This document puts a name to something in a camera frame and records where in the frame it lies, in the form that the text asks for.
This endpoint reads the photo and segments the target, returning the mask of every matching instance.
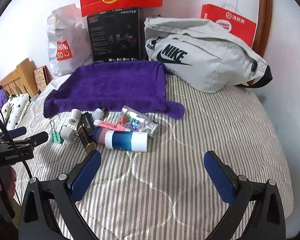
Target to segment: gray striped mattress cover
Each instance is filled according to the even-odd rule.
[[[31,106],[19,126],[27,134],[49,132],[50,120],[43,117],[47,95],[69,77],[55,78]],[[289,168],[274,127],[258,98],[250,89],[226,87],[205,94],[177,76],[167,76],[167,97],[180,102],[186,112],[181,120],[164,114],[148,115],[160,123],[147,153],[96,149],[102,155],[99,171],[84,198],[76,203],[83,218],[100,240],[105,239],[205,239],[228,208],[213,186],[203,165],[203,155],[214,150],[236,174],[279,187],[285,217],[293,209]],[[52,119],[55,129],[68,123],[70,112]],[[119,112],[105,121],[116,122]],[[86,153],[79,142],[50,140],[27,161],[39,180],[55,179],[81,162]],[[28,176],[21,163],[14,166],[16,191],[23,199]],[[55,201],[52,209],[65,237],[72,239]],[[243,232],[251,214],[250,202],[234,238]]]

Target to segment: bag strap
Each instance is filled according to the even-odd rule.
[[[272,74],[271,74],[270,66],[268,65],[266,67],[265,74],[263,75],[262,78],[260,78],[259,81],[257,81],[256,83],[254,83],[250,86],[246,86],[243,84],[240,84],[238,86],[245,87],[245,88],[261,88],[261,87],[264,87],[265,85],[269,84],[271,80],[272,80]]]

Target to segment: plastic bottle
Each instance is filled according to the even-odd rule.
[[[150,137],[153,137],[159,128],[157,122],[128,106],[122,108],[119,124],[132,131],[146,132]]]
[[[147,152],[148,134],[146,132],[113,131],[103,127],[96,127],[92,140],[104,144],[110,150]]]

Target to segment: bottle cap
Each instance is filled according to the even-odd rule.
[[[97,108],[93,113],[92,113],[92,118],[93,120],[101,120],[103,117],[104,113],[100,108]]]
[[[133,152],[148,151],[148,133],[133,132],[131,137],[131,149]]]
[[[95,127],[98,127],[99,122],[100,122],[99,119],[94,119],[93,125],[94,125]]]
[[[110,130],[106,132],[105,135],[105,146],[107,147],[107,149],[113,150],[112,147],[112,135],[113,135],[114,131]]]
[[[152,121],[145,132],[148,133],[150,137],[153,137],[159,128],[159,124],[157,122]]]

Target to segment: toothpaste tube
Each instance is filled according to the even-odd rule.
[[[110,122],[104,122],[101,120],[94,120],[93,125],[95,127],[104,127],[104,128],[108,128],[110,130],[114,130],[114,131],[129,131],[130,129],[123,127],[122,125],[116,124],[116,123],[110,123]]]

